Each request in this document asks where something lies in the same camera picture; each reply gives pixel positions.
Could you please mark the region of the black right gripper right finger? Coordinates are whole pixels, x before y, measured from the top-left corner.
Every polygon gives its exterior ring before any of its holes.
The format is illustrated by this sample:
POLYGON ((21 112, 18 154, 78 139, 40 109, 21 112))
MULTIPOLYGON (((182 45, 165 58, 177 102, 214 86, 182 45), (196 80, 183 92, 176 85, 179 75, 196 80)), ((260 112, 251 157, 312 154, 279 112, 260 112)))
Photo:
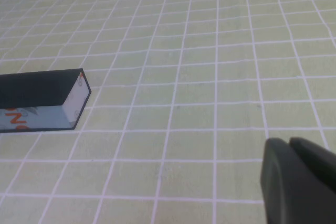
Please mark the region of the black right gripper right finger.
POLYGON ((335 193, 335 153, 302 137, 291 137, 289 145, 308 170, 335 193))

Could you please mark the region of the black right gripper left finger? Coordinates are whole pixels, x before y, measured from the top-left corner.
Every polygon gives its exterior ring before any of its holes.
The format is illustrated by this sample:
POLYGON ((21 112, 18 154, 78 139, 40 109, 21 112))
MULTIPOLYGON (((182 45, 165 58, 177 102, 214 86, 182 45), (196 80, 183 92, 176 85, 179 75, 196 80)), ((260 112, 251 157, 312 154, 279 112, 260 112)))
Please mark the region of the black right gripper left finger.
POLYGON ((260 185, 267 223, 335 223, 335 193, 280 138, 265 142, 260 185))

